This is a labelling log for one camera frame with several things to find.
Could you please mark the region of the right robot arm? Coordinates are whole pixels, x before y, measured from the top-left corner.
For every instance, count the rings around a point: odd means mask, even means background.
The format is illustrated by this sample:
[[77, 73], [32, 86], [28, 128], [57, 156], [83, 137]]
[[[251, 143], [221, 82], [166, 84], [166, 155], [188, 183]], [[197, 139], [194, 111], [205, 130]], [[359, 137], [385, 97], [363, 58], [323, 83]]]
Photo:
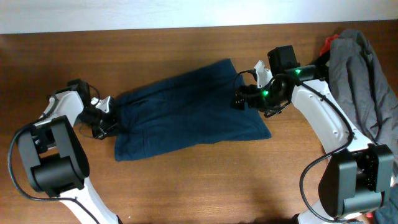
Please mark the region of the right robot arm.
[[328, 163], [318, 201], [292, 222], [353, 223], [385, 206], [394, 183], [392, 151], [361, 133], [332, 96], [325, 72], [298, 63], [292, 46], [277, 47], [267, 56], [249, 70], [254, 84], [233, 87], [232, 108], [252, 108], [269, 118], [295, 106], [320, 140]]

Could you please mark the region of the navy blue shorts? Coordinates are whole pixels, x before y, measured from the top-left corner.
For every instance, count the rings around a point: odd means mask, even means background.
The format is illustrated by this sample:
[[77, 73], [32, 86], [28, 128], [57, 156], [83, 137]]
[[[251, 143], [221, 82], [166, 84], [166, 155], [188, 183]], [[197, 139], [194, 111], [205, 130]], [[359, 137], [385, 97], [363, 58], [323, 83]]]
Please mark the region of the navy blue shorts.
[[123, 94], [120, 133], [114, 146], [117, 161], [136, 161], [197, 144], [271, 138], [254, 109], [230, 106], [236, 78], [229, 59]]

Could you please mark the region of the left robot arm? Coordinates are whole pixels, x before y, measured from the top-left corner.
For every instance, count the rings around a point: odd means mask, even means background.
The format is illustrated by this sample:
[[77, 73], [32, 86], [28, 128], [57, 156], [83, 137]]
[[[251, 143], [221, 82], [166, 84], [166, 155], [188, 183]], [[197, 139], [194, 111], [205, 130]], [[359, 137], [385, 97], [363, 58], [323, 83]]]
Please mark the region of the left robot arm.
[[[112, 96], [92, 96], [94, 87], [71, 80], [49, 94], [49, 104], [39, 119], [16, 131], [7, 153], [12, 183], [21, 195], [37, 202], [60, 202], [80, 223], [114, 223], [120, 218], [102, 201], [90, 180], [90, 165], [73, 129], [91, 128], [91, 138], [103, 140], [119, 131], [118, 107]], [[17, 183], [12, 169], [12, 149], [17, 147], [30, 186], [45, 198], [34, 197]]]

